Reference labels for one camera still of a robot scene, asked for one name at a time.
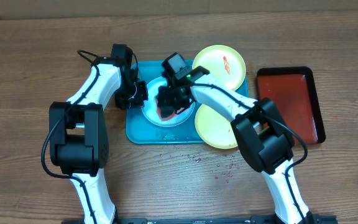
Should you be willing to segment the yellow-green plate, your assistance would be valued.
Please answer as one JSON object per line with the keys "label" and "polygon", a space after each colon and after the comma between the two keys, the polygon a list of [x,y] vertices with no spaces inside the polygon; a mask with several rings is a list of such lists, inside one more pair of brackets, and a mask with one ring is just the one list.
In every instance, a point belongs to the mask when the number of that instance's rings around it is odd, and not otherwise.
{"label": "yellow-green plate", "polygon": [[241,55],[226,45],[212,45],[200,51],[192,68],[209,70],[227,88],[237,90],[246,79],[246,64]]}
{"label": "yellow-green plate", "polygon": [[195,115],[195,128],[200,138],[218,149],[237,147],[230,122],[206,105],[201,105]]}

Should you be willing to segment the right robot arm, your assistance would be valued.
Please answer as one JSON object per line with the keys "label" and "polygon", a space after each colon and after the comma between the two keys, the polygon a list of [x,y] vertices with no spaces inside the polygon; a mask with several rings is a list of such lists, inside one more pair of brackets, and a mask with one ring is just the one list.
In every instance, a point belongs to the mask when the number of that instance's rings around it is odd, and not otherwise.
{"label": "right robot arm", "polygon": [[292,148],[299,136],[288,128],[268,98],[255,100],[228,88],[212,75],[165,75],[167,85],[158,90],[162,117],[193,102],[210,107],[232,127],[239,151],[248,165],[263,175],[281,223],[313,223],[304,203],[293,168]]}

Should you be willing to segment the red and grey sponge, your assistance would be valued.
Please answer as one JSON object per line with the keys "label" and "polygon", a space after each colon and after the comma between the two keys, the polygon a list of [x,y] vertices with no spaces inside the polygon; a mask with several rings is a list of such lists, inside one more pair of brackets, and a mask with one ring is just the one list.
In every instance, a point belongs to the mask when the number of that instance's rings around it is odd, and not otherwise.
{"label": "red and grey sponge", "polygon": [[157,107],[157,115],[161,121],[169,121],[173,119],[177,114],[174,107],[172,106],[163,106]]}

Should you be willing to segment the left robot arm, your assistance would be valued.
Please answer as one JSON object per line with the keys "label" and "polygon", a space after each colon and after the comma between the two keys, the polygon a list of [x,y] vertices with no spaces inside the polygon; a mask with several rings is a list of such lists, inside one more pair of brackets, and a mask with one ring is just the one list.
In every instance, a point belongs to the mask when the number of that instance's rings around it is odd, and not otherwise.
{"label": "left robot arm", "polygon": [[124,110],[146,100],[145,83],[137,78],[132,59],[96,57],[80,89],[49,108],[42,167],[48,175],[72,182],[84,212],[82,223],[113,223],[116,219],[104,174],[109,157],[104,110],[112,97]]}

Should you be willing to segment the light blue plate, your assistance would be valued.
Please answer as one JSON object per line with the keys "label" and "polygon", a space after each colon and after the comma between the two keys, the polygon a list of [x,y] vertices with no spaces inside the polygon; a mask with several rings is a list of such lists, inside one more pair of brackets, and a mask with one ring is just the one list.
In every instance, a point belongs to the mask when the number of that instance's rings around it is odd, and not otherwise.
{"label": "light blue plate", "polygon": [[157,107],[157,94],[160,86],[167,86],[167,81],[163,77],[155,78],[147,84],[148,100],[144,101],[144,107],[142,108],[144,116],[151,123],[163,128],[178,126],[184,123],[193,113],[195,104],[192,104],[180,114],[173,113],[167,118],[161,118],[160,109]]}

